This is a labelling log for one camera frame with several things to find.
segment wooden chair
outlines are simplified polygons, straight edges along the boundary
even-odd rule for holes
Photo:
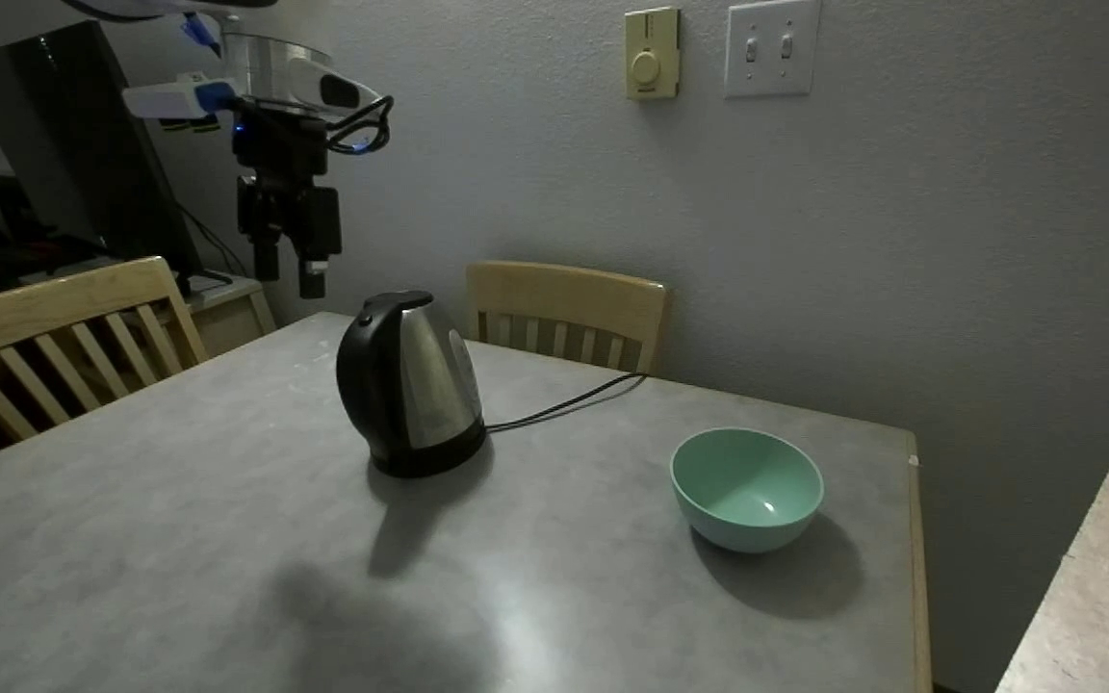
[[[472,334],[480,341],[651,373],[667,321],[667,283],[647,278],[540,267],[470,267]]]
[[[204,341],[162,258],[0,291],[0,428],[16,437],[191,363]]]

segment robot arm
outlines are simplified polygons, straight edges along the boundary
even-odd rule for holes
[[[236,117],[239,227],[254,245],[254,272],[276,282],[276,239],[298,251],[299,295],[325,295],[327,258],[337,253],[337,199],[321,190],[327,155],[373,155],[389,141],[393,95],[331,68],[331,58],[246,33],[236,18],[276,0],[64,0],[113,23],[186,17],[186,33],[218,55],[218,77],[176,77],[169,83],[127,88],[140,120],[209,124]]]

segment gray tabletop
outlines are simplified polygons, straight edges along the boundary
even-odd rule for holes
[[[906,431],[643,381],[389,482],[335,393],[341,326],[299,321],[0,449],[0,690],[911,690]],[[484,418],[609,377],[495,348],[472,364]],[[708,428],[819,463],[801,544],[689,536],[667,467]]]

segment kettle handle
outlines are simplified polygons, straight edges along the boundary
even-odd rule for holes
[[[335,384],[373,454],[407,449],[400,395],[400,313],[431,291],[381,291],[362,303],[337,341]]]

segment chair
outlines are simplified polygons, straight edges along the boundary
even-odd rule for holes
[[[16,437],[191,363],[204,341],[162,258],[0,291],[0,428]]]
[[[667,283],[647,278],[544,267],[470,267],[472,334],[480,341],[651,373],[667,321]]]

